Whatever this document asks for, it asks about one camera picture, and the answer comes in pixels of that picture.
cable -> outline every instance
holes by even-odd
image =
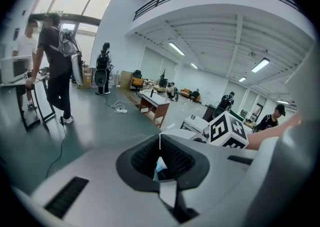
[[[117,111],[119,111],[119,110],[125,110],[125,109],[126,109],[126,107],[125,107],[123,104],[120,104],[120,103],[117,104],[117,102],[122,102],[122,103],[124,103],[124,104],[132,104],[131,101],[126,102],[126,101],[118,100],[118,101],[116,101],[114,104],[109,105],[109,104],[107,104],[107,98],[106,98],[106,96],[105,96],[105,101],[104,101],[104,103],[105,103],[107,106],[115,109],[115,111],[114,111],[115,113],[118,113]]]
[[[60,145],[60,155],[59,155],[59,157],[58,157],[54,162],[52,162],[51,165],[49,166],[48,170],[46,171],[45,179],[48,178],[50,169],[51,169],[51,167],[54,165],[54,163],[56,163],[56,162],[61,158],[61,156],[62,156],[62,146],[64,145],[64,142],[65,142],[65,140],[66,140],[66,138],[67,138],[67,134],[66,134],[66,130],[65,130],[65,125],[64,125],[64,119],[63,119],[63,117],[61,116],[60,110],[59,110],[59,113],[60,113],[61,125],[62,125],[63,131],[64,131],[64,139],[63,139],[63,141],[62,141],[62,143],[61,143],[61,145]]]

white shirt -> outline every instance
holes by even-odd
[[[25,34],[18,37],[13,46],[13,51],[17,51],[18,57],[32,56],[37,51],[37,40],[34,37],[27,37]],[[33,61],[31,57],[30,69],[33,69]]]

backpack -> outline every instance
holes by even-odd
[[[75,42],[75,39],[72,37],[71,31],[67,29],[59,30],[56,27],[52,28],[59,32],[59,45],[58,47],[49,45],[50,48],[60,52],[64,57],[70,57],[79,52],[77,43]]]

ceiling light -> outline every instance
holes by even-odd
[[[285,104],[285,105],[288,105],[289,103],[287,101],[279,101],[279,100],[276,100],[278,103],[280,104]]]
[[[260,71],[263,67],[268,65],[270,63],[270,60],[267,58],[263,58],[256,67],[254,67],[251,71],[253,73],[256,73],[257,71]]]
[[[192,65],[195,69],[198,69],[198,67],[195,66],[193,63],[190,63],[190,65]]]
[[[171,46],[171,47],[173,47],[175,50],[177,50],[179,53],[180,53],[180,55],[185,55],[179,48],[177,48],[177,46],[175,45],[175,44],[173,44],[172,42],[169,42],[169,45]]]

